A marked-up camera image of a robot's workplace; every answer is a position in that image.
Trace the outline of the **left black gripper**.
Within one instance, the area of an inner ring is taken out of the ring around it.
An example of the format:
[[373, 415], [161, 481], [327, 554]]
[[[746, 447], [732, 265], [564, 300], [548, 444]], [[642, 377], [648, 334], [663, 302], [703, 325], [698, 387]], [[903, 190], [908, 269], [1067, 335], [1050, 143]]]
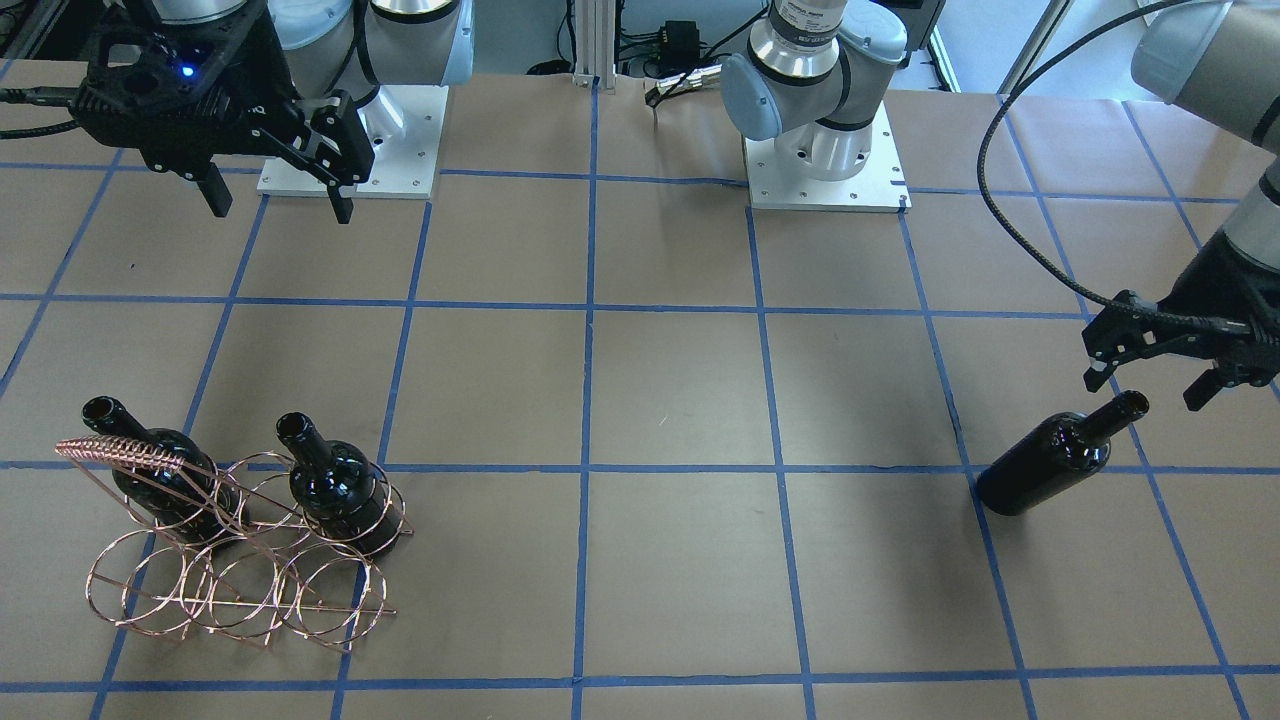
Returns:
[[1240, 251], [1220, 228], [1160, 301], [1160, 310], [1238, 322], [1249, 333], [1208, 333], [1161, 320], [1155, 316], [1155, 304], [1123, 290], [1082, 332], [1091, 359], [1083, 374], [1085, 388], [1096, 392], [1121, 365], [1165, 354], [1231, 361], [1213, 364], [1183, 391], [1183, 402], [1192, 413], [1224, 389], [1267, 386], [1276, 377], [1275, 368], [1239, 363], [1277, 361], [1277, 269]]

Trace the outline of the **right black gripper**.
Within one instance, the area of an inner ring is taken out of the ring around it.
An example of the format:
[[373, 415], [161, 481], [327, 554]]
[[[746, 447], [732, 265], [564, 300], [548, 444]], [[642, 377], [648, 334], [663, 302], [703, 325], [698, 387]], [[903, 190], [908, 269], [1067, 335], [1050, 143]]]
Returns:
[[324, 187], [338, 223], [351, 222], [343, 190], [369, 181], [372, 142], [344, 90], [300, 101], [268, 12], [166, 24], [156, 10], [108, 10], [90, 46], [72, 117], [92, 138], [191, 173], [216, 218], [234, 199], [220, 169], [205, 167], [212, 156], [280, 158]]

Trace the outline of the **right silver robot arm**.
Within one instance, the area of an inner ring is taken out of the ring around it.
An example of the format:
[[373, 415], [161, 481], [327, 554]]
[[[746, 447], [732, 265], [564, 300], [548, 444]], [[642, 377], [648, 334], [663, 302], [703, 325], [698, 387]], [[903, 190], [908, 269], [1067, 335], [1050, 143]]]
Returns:
[[67, 101], [224, 217], [219, 156], [264, 158], [259, 191], [429, 199], [451, 87], [474, 72], [470, 1], [114, 1]]

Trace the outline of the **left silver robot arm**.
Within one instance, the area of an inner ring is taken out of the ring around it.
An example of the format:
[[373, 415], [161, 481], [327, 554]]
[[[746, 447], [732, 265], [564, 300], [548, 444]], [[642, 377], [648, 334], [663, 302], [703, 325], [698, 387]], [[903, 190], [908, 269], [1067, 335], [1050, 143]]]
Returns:
[[[1142, 87], [1266, 152], [1279, 150], [1277, 4], [1194, 1], [1157, 14], [1132, 59]], [[1271, 164], [1156, 304], [1116, 295], [1083, 331], [1097, 391], [1123, 364], [1174, 354], [1211, 361], [1185, 389], [1219, 391], [1277, 374], [1279, 195]]]

